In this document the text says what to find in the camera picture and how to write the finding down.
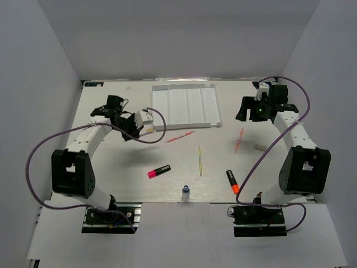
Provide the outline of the pink pen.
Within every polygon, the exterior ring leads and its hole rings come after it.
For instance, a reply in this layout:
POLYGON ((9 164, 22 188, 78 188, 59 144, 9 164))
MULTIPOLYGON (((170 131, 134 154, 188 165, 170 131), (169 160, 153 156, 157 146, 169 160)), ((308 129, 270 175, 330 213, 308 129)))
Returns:
POLYGON ((179 140, 179 139, 181 139, 181 138, 184 138, 184 137, 186 137, 186 136, 189 136, 189 135, 191 135, 191 134, 193 134, 193 133, 195 133, 195 131, 186 132, 186 133, 184 133, 184 134, 182 134, 182 135, 179 135, 179 136, 177 136, 177 137, 173 137, 173 138, 167 140, 166 143, 174 142, 174 141, 176 141, 176 140, 179 140))

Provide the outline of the yellow pen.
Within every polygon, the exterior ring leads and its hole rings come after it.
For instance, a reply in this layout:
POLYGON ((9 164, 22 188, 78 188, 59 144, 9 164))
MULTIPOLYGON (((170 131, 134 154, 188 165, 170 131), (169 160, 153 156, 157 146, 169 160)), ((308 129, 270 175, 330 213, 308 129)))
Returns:
POLYGON ((199 157, 199 174, 202 176, 202 156, 201 156, 201 147, 198 145, 198 157, 199 157))

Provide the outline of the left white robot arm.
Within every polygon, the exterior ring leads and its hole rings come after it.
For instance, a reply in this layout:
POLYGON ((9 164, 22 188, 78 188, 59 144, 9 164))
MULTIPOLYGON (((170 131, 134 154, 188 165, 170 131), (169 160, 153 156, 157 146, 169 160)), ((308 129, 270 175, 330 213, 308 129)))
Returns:
POLYGON ((123 98, 109 95, 105 105, 91 112, 90 122, 79 136, 67 148, 55 150, 51 156, 53 192, 99 208, 99 217, 107 223, 117 219, 118 209, 111 205, 112 196, 96 186, 91 158, 113 127, 123 130, 122 137, 127 141, 139 138, 144 125, 152 122, 145 110, 123 117, 126 114, 123 107, 123 98))

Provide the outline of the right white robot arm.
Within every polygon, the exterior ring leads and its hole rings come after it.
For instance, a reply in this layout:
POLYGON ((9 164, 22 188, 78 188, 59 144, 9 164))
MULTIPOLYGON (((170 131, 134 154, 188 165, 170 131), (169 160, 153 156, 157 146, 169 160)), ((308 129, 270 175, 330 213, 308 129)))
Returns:
POLYGON ((286 85, 271 85, 259 89, 254 97, 243 97, 236 119, 271 121, 280 132, 273 144, 283 140, 288 152, 278 182, 263 191, 258 197, 259 204, 252 208, 252 217, 257 222, 266 222, 272 216, 272 209, 324 191, 331 153, 319 148, 307 134, 298 108, 288 102, 286 85))

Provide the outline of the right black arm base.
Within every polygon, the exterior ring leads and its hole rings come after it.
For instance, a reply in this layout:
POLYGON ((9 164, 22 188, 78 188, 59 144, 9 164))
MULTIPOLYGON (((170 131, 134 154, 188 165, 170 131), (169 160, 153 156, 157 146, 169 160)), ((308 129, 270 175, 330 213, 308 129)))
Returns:
POLYGON ((287 230, 282 209, 232 206, 234 237, 284 237, 287 230))

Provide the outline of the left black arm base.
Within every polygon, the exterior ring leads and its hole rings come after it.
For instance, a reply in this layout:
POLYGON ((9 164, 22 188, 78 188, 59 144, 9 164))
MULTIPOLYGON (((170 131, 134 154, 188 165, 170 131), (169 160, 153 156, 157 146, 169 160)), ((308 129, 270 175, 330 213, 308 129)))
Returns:
POLYGON ((141 203, 116 203, 117 209, 131 222, 115 213, 97 212, 95 209, 87 209, 83 220, 82 233, 92 234, 134 234, 141 217, 141 203))

